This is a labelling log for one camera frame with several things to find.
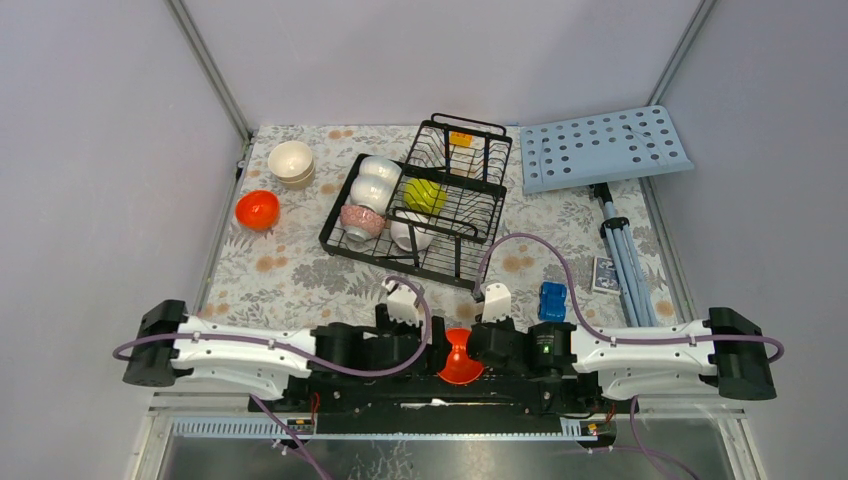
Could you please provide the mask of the beige patterned bowl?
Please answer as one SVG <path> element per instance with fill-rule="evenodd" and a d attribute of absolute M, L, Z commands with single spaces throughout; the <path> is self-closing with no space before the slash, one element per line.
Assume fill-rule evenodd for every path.
<path fill-rule="evenodd" d="M 268 168 L 277 178 L 293 181 L 306 176 L 314 167 L 310 147 L 290 140 L 275 146 L 268 155 Z"/>

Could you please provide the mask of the orange bowl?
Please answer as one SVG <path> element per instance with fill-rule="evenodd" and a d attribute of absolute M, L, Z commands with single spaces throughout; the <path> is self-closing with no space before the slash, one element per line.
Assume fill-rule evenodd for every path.
<path fill-rule="evenodd" d="M 484 365 L 471 359 L 467 353 L 467 342 L 471 331 L 464 328 L 451 328 L 446 331 L 446 338 L 451 350 L 446 357 L 444 368 L 438 376 L 452 385 L 467 385 L 477 380 L 484 371 Z"/>
<path fill-rule="evenodd" d="M 278 197 L 268 190 L 254 190 L 243 195 L 235 206 L 235 218 L 240 225 L 254 231 L 264 231 L 278 221 Z"/>

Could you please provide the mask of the pink patterned bowl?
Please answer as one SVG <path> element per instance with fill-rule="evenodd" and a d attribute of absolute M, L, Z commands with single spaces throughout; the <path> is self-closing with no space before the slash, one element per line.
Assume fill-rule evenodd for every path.
<path fill-rule="evenodd" d="M 340 221 L 345 236 L 355 242 L 366 242 L 377 238 L 386 224 L 383 216 L 360 205 L 343 205 Z"/>

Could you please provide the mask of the plain beige bowl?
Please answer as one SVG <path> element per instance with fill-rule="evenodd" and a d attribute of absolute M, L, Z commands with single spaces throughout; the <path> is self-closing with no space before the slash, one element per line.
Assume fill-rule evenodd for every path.
<path fill-rule="evenodd" d="M 279 183 L 287 190 L 303 190 L 314 182 L 315 166 L 312 165 L 307 171 L 301 175 L 292 177 L 278 177 Z"/>

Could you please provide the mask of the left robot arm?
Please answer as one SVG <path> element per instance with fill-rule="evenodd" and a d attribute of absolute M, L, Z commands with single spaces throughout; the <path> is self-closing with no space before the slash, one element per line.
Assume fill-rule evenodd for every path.
<path fill-rule="evenodd" d="M 165 300 L 141 319 L 136 338 L 117 347 L 125 383 L 165 388 L 180 378 L 236 387 L 296 411 L 319 380 L 368 383 L 434 374 L 450 347 L 442 318 L 411 325 L 375 308 L 372 326 L 332 322 L 312 329 L 264 330 L 222 325 Z"/>

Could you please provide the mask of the black wire dish rack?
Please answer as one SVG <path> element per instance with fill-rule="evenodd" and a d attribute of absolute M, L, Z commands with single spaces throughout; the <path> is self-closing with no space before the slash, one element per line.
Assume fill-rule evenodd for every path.
<path fill-rule="evenodd" d="M 449 144 L 453 131 L 474 137 L 470 148 Z M 366 157 L 359 155 L 348 172 L 342 191 L 332 206 L 319 234 L 323 250 L 371 265 L 384 267 L 445 285 L 471 290 L 483 278 L 488 265 L 484 257 L 493 244 L 507 189 L 504 185 L 513 140 L 502 125 L 455 115 L 434 113 L 421 122 L 393 185 L 391 201 L 382 215 L 390 229 L 396 214 L 408 211 L 426 216 L 435 238 L 420 251 L 405 252 L 391 239 L 390 230 L 366 242 L 355 242 L 344 234 L 340 221 L 343 205 L 352 204 L 350 188 L 360 175 Z M 406 183 L 413 179 L 438 183 L 447 202 L 438 215 L 416 212 L 403 201 Z"/>

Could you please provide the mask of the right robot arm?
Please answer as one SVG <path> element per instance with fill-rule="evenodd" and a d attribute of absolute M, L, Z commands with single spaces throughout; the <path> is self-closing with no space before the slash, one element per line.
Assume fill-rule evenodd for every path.
<path fill-rule="evenodd" d="M 761 328 L 728 307 L 705 320 L 671 327 L 589 328 L 543 322 L 527 331 L 507 320 L 472 327 L 468 356 L 526 378 L 587 375 L 573 386 L 575 402 L 597 412 L 611 400 L 680 394 L 710 387 L 732 400 L 776 398 Z"/>

